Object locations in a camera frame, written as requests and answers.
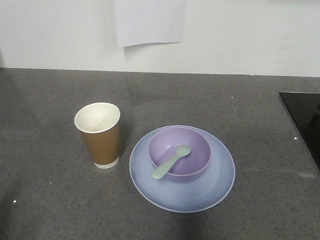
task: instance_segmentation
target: white wall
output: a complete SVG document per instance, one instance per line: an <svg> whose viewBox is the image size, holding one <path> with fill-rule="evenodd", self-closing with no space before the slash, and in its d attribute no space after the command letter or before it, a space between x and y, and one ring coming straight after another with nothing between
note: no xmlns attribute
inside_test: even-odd
<svg viewBox="0 0 320 240"><path fill-rule="evenodd" d="M6 68L320 77L319 0L187 0L182 43L117 47L113 0L0 0Z"/></svg>

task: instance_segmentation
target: light blue plate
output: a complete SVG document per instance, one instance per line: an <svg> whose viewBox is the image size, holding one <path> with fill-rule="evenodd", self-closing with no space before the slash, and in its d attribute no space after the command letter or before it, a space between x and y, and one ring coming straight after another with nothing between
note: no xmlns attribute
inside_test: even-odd
<svg viewBox="0 0 320 240"><path fill-rule="evenodd" d="M205 170L193 178L166 175L154 179L148 153L150 139L160 130L170 127L190 128L209 143L211 159ZM149 132L135 145L129 162L136 189L159 208L176 213L196 213L212 208L230 192L235 181L235 164L228 149L210 133L192 126L165 126Z"/></svg>

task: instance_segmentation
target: paper sheet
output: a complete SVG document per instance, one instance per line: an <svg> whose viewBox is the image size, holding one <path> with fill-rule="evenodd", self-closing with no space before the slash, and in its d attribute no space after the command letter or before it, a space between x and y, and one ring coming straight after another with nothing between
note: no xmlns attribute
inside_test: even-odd
<svg viewBox="0 0 320 240"><path fill-rule="evenodd" d="M114 0L114 3L119 47L182 42L186 0Z"/></svg>

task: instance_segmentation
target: plastic spoon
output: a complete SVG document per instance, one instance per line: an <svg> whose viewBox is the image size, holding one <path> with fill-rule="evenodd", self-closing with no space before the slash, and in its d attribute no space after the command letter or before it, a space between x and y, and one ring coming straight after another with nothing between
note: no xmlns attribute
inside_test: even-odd
<svg viewBox="0 0 320 240"><path fill-rule="evenodd" d="M152 171L151 175L155 179L161 179L167 172L175 165L175 163L184 156L187 156L191 153L191 148L186 145L180 145L175 150L175 156L165 163L158 166L155 170Z"/></svg>

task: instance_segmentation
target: brown paper cup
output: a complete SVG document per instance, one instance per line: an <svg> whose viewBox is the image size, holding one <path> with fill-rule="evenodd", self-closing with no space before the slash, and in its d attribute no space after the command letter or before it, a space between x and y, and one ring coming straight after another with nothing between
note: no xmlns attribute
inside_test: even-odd
<svg viewBox="0 0 320 240"><path fill-rule="evenodd" d="M89 104L74 117L74 124L98 168L108 169L119 161L119 119L119 108L106 102Z"/></svg>

